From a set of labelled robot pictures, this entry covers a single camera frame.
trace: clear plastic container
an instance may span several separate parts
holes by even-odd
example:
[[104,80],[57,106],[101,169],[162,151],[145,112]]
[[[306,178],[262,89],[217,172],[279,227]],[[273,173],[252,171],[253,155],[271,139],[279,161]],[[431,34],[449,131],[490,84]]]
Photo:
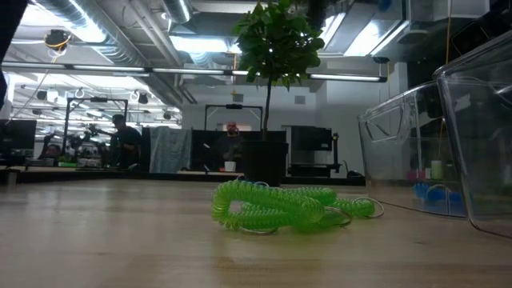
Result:
[[434,76],[469,218],[512,238],[512,32]]
[[449,140],[440,135],[440,101],[437,84],[430,82],[359,115],[366,187],[372,198],[465,216]]

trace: potted plant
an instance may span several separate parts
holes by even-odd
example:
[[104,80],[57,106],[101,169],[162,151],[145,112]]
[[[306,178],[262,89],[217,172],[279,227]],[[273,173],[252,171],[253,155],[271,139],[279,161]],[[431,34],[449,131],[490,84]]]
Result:
[[250,181],[263,181],[279,186],[286,171],[288,144],[267,141],[272,85],[290,90],[294,83],[302,84],[306,69],[320,65],[317,50],[324,47],[306,18],[290,11],[290,0],[258,3],[252,12],[238,22],[234,32],[242,51],[240,70],[247,70],[247,81],[267,79],[265,117],[262,141],[242,143],[242,162]]

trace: gray curtain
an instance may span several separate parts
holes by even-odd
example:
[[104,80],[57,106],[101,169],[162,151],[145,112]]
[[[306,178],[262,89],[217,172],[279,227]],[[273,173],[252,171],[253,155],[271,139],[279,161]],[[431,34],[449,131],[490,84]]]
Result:
[[169,127],[151,128],[150,173],[177,173],[190,166],[192,131]]

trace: tree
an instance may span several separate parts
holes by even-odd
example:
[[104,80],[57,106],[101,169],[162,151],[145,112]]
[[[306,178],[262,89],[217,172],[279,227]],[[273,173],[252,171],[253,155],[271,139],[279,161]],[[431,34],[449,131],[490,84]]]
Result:
[[324,47],[314,30],[301,15],[289,13],[290,0],[278,4],[269,1],[263,8],[259,2],[252,12],[234,28],[238,48],[242,51],[240,70],[248,70],[247,81],[257,77],[268,79],[263,121],[263,141],[269,120],[272,85],[290,85],[307,79],[306,69],[320,65],[317,50]]

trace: plant stem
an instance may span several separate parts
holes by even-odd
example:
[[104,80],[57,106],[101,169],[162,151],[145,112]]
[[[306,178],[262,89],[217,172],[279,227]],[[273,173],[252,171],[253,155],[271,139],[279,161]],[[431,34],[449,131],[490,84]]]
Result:
[[269,83],[266,85],[266,102],[265,102],[265,120],[263,120],[263,141],[266,141],[266,131],[269,123],[270,111],[270,93],[272,91],[272,76],[269,77]]

